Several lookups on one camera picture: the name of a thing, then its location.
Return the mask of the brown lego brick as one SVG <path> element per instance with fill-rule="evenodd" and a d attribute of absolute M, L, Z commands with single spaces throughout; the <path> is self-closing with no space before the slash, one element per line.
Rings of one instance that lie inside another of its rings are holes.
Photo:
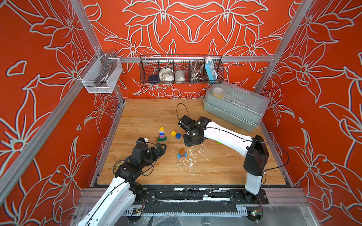
<path fill-rule="evenodd" d="M 184 148 L 180 148 L 180 149 L 179 149 L 179 154 L 181 154 L 181 155 L 186 154 L 186 152 L 185 152 Z"/>

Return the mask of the light blue long lego brick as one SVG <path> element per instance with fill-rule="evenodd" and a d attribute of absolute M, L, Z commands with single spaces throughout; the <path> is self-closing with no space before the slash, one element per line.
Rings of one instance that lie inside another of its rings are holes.
<path fill-rule="evenodd" d="M 185 157 L 187 157 L 187 153 L 185 153 L 184 155 L 181 155 L 180 153 L 177 154 L 178 159 L 182 159 L 182 158 L 185 158 Z"/>

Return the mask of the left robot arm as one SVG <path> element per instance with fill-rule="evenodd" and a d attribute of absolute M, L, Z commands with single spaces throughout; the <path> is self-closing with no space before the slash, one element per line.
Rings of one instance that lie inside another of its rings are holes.
<path fill-rule="evenodd" d="M 77 224 L 79 226 L 114 226 L 124 212 L 142 198 L 143 187 L 136 182 L 143 169 L 150 169 L 166 153 L 167 145 L 139 142 L 122 165 L 117 168 L 105 193 Z"/>

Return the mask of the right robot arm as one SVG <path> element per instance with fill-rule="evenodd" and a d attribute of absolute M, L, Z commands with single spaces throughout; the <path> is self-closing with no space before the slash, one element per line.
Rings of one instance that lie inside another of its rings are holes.
<path fill-rule="evenodd" d="M 211 139 L 244 156 L 243 167 L 247 172 L 244 194 L 255 196 L 259 194 L 263 173 L 269 159 L 263 137 L 259 135 L 250 137 L 236 133 L 205 117 L 193 120 L 185 115 L 179 119 L 178 125 L 186 132 L 183 140 L 187 147 L 197 146 L 206 139 Z"/>

